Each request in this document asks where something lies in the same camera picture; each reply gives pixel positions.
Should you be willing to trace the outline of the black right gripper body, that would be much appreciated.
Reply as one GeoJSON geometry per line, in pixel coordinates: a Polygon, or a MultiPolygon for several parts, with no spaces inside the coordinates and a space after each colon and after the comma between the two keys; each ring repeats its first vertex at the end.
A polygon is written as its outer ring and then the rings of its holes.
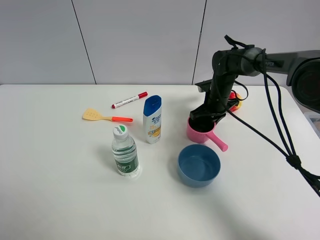
{"type": "Polygon", "coordinates": [[[236,74],[225,73],[196,83],[198,91],[205,93],[205,98],[202,105],[190,112],[189,121],[193,125],[214,125],[224,118],[236,78],[236,74]]]}

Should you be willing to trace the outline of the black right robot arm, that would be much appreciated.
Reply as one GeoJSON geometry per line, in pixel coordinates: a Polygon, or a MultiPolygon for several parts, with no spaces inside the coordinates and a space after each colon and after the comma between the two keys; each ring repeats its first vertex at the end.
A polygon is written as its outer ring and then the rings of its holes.
{"type": "Polygon", "coordinates": [[[266,53],[261,48],[232,48],[217,51],[212,57],[213,74],[210,79],[197,83],[205,93],[204,103],[190,112],[192,120],[203,117],[217,119],[239,103],[230,98],[238,76],[255,77],[262,70],[286,75],[286,84],[292,88],[294,98],[305,108],[320,111],[320,52],[266,53]]]}

